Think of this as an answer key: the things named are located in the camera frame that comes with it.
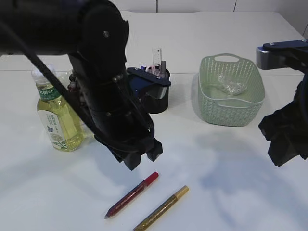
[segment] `basket handle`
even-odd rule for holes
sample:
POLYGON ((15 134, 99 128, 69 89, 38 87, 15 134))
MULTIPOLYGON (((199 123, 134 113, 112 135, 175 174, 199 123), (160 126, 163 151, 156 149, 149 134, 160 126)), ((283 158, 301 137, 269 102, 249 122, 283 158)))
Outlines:
POLYGON ((228 107, 228 108, 238 108, 238 109, 247 109, 251 106, 253 106, 253 103, 247 102, 245 100, 241 100, 241 99, 223 99, 223 100, 216 100, 216 104, 220 107, 228 107), (226 105, 226 101, 238 101, 241 102, 243 105, 242 106, 227 106, 226 105))
POLYGON ((223 54, 217 54, 217 55, 214 55, 212 56, 212 58, 216 61, 216 62, 220 62, 219 60, 217 60, 216 58, 218 57, 223 57, 223 56, 226 56, 226 57, 233 57, 233 58, 236 58, 237 61, 223 61, 223 62, 228 62, 228 63, 237 63, 239 62, 242 58, 240 56, 237 56, 235 54, 229 54, 229 53, 223 53, 223 54))

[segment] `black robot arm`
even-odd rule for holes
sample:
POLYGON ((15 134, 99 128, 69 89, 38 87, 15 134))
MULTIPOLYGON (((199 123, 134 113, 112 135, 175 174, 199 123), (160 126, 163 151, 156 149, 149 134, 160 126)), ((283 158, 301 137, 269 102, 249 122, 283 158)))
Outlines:
POLYGON ((141 155, 154 161, 162 145, 130 79, 145 87, 166 87, 169 81, 125 67, 128 22, 107 0, 1 0, 0 55, 25 54, 69 102, 79 117, 118 161, 133 170, 141 155), (68 54, 79 95, 68 92, 37 55, 68 54))
POLYGON ((308 42, 304 40, 267 43, 257 49, 257 65, 270 70, 290 67, 305 74, 295 97, 284 108, 264 117, 259 124, 267 141, 269 156, 281 166, 300 155, 308 158, 308 42))

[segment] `red marker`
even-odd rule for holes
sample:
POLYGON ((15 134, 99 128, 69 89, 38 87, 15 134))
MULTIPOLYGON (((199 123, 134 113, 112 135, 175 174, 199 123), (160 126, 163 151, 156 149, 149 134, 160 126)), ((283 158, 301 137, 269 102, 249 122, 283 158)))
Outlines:
POLYGON ((131 202, 134 198, 136 198, 141 192, 143 192, 154 180, 156 180, 158 177, 158 173, 154 172, 152 175, 150 175, 147 179, 145 179, 143 182, 138 184, 132 191, 126 194, 121 200, 119 200, 114 206, 112 206, 106 216, 105 219, 108 219, 118 212, 122 210, 129 202, 131 202))

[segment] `plastic basket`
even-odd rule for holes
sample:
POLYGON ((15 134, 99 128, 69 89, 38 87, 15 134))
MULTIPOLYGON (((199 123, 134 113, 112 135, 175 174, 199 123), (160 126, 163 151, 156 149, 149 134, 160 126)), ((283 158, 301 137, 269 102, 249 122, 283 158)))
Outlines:
POLYGON ((201 61, 198 86, 198 100, 203 119, 211 124, 243 127, 257 115, 264 101, 265 91, 256 65, 233 54, 219 54, 205 57, 201 61), (218 61, 217 57, 236 58, 236 62, 218 61), (232 76, 239 82, 246 82, 247 89, 229 96, 211 86, 218 84, 218 76, 232 76))

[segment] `gold pen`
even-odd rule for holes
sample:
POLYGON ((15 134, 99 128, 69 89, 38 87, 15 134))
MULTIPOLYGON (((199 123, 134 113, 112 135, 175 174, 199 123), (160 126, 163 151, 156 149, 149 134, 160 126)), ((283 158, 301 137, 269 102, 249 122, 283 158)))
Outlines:
POLYGON ((170 209, 185 193, 189 188, 184 186, 173 194, 168 200, 166 200, 161 206, 159 206, 153 213, 151 213, 146 219, 144 219, 139 225, 134 228, 134 231, 146 230, 152 225, 157 219, 159 219, 168 209, 170 209))

